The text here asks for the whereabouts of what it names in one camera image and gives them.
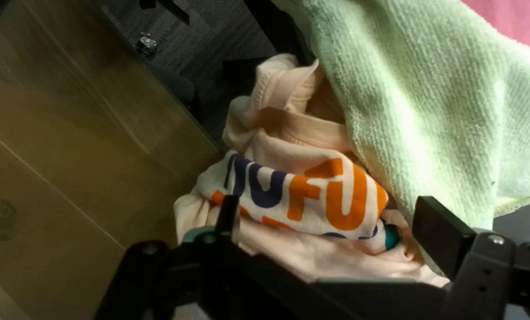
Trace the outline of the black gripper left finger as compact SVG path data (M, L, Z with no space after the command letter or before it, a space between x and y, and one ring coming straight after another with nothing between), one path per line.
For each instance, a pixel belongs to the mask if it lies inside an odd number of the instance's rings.
M240 215L238 215L238 197L236 195L226 195L224 202L218 211L218 218L215 224L215 233L220 238L233 240L236 236L238 225L240 225Z

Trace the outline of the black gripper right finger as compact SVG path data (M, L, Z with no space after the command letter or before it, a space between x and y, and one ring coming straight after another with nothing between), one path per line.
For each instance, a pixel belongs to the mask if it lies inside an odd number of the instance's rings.
M450 279L480 273L475 252L480 234L432 195L416 199L412 233L430 259Z

